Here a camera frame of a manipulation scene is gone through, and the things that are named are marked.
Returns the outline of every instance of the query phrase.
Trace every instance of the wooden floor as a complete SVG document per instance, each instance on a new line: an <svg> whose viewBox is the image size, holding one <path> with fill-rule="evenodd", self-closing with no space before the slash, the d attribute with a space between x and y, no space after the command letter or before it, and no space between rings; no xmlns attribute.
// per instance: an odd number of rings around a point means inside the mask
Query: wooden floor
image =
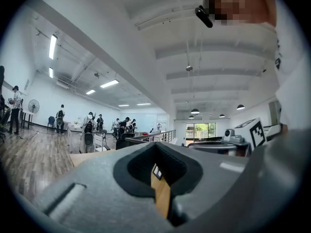
<svg viewBox="0 0 311 233"><path fill-rule="evenodd" d="M56 134L52 129L47 131L47 128L35 125L30 130L20 129L19 135L5 134L5 143L0 140L2 167L12 188L29 201L73 168L66 132ZM72 132L72 153L79 153L80 137L81 133ZM106 138L107 145L115 149L116 140L110 134Z"/></svg>

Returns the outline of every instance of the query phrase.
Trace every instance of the glass window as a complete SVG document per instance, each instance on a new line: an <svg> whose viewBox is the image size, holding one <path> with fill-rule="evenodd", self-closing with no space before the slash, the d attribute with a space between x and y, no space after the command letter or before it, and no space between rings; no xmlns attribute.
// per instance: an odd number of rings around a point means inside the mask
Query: glass window
<svg viewBox="0 0 311 233"><path fill-rule="evenodd" d="M187 123L186 127L186 146L195 141L206 138L216 137L216 123Z"/></svg>
<svg viewBox="0 0 311 233"><path fill-rule="evenodd" d="M216 137L216 123L208 124L208 137Z"/></svg>
<svg viewBox="0 0 311 233"><path fill-rule="evenodd" d="M208 123L194 125L194 138L208 138Z"/></svg>

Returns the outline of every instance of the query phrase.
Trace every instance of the security camera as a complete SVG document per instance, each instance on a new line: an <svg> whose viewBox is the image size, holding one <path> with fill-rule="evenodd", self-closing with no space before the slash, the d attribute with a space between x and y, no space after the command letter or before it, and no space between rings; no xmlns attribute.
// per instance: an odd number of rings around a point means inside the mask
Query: security camera
<svg viewBox="0 0 311 233"><path fill-rule="evenodd" d="M187 71L187 72L192 71L192 69L193 69L193 67L192 67L192 66L187 66L187 67L186 67L186 71Z"/></svg>

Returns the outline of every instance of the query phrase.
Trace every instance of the white shirt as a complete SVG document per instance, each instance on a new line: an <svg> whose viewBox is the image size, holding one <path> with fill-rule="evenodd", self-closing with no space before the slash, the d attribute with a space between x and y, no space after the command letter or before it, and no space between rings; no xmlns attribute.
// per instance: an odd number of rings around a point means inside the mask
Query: white shirt
<svg viewBox="0 0 311 233"><path fill-rule="evenodd" d="M86 126L86 125L87 125L87 123L88 123L89 121L91 121L91 122L92 122L93 127L94 127L95 121L93 120L92 115L86 115L86 116L84 117L84 120L83 120L83 126Z"/></svg>
<svg viewBox="0 0 311 233"><path fill-rule="evenodd" d="M284 1L275 2L278 38L275 68L280 85L276 97L282 106L280 122L289 130L311 128L310 46Z"/></svg>
<svg viewBox="0 0 311 233"><path fill-rule="evenodd" d="M20 109L20 101L21 101L20 93L19 91L17 91L16 93L14 93L14 104L12 109Z"/></svg>

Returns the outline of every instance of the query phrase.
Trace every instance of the backpack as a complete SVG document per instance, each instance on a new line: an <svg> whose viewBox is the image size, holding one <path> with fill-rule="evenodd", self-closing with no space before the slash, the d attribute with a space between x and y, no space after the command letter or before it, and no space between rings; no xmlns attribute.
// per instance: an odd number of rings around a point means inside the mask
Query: backpack
<svg viewBox="0 0 311 233"><path fill-rule="evenodd" d="M92 132L93 132L93 123L91 121L89 121L86 124L85 133L92 133Z"/></svg>
<svg viewBox="0 0 311 233"><path fill-rule="evenodd" d="M64 113L63 113L63 110L60 110L59 112L58 112L58 116L57 116L58 118L63 118L64 117Z"/></svg>

